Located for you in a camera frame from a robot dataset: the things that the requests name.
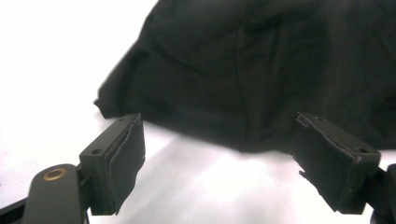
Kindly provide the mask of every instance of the black cloth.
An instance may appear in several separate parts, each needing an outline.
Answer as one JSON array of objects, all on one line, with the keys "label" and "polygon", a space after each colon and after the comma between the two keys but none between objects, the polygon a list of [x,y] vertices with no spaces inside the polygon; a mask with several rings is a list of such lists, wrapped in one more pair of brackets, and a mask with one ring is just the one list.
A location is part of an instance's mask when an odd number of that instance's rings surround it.
[{"label": "black cloth", "polygon": [[241,151],[287,151],[298,111],[396,148],[396,2],[161,0],[95,104]]}]

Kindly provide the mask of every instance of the white surface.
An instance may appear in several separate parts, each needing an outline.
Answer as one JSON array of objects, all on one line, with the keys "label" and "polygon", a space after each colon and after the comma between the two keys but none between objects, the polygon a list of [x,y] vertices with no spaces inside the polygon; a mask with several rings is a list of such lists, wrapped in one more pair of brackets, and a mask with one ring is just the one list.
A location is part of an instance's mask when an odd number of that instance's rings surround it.
[{"label": "white surface", "polygon": [[[78,164],[112,120],[97,89],[156,1],[0,2],[0,208],[41,170]],[[145,122],[147,162],[118,216],[91,223],[369,223],[334,213],[289,155],[240,154]],[[384,153],[382,167],[396,162]]]}]

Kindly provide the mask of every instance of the clamp jaw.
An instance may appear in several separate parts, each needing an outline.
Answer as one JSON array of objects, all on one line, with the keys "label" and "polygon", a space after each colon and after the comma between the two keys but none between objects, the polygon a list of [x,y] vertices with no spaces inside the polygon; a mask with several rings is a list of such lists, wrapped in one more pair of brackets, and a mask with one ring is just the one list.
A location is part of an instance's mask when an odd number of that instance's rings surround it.
[{"label": "clamp jaw", "polygon": [[372,223],[395,223],[396,164],[380,169],[377,150],[324,118],[298,113],[290,153],[333,211],[361,214],[368,203]]},{"label": "clamp jaw", "polygon": [[89,223],[120,211],[145,161],[140,114],[116,120],[79,155],[80,164],[60,164],[38,173],[28,198],[0,212],[1,223]]}]

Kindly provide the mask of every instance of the screw hole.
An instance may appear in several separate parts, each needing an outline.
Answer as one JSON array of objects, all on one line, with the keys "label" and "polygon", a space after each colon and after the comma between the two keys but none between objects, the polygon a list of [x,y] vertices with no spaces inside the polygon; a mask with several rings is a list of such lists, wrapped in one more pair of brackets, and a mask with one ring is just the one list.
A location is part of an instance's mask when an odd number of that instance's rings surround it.
[{"label": "screw hole", "polygon": [[102,153],[102,149],[99,149],[99,148],[94,149],[94,150],[92,151],[92,154],[93,154],[93,155],[97,155],[97,154],[100,154],[100,153]]},{"label": "screw hole", "polygon": [[47,172],[46,174],[44,174],[43,179],[45,181],[56,180],[56,179],[59,179],[62,176],[64,176],[66,174],[66,172],[67,171],[64,168],[54,169],[54,170],[51,170],[51,171]]}]

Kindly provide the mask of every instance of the black plastic part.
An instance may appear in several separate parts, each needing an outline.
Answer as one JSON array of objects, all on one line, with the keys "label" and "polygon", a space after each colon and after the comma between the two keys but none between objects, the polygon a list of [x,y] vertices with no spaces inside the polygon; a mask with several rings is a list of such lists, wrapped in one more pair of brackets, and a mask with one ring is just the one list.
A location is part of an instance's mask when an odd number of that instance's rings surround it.
[{"label": "black plastic part", "polygon": [[23,224],[83,224],[78,174],[71,164],[52,166],[32,181],[23,213]]},{"label": "black plastic part", "polygon": [[290,153],[333,211],[362,213],[361,187],[378,167],[378,151],[326,119],[298,113]]},{"label": "black plastic part", "polygon": [[134,189],[145,154],[140,114],[115,121],[81,152],[81,172],[92,180],[93,215],[119,212],[122,203]]},{"label": "black plastic part", "polygon": [[19,224],[22,222],[22,216],[27,199],[20,200],[0,210],[0,223],[2,224]]}]

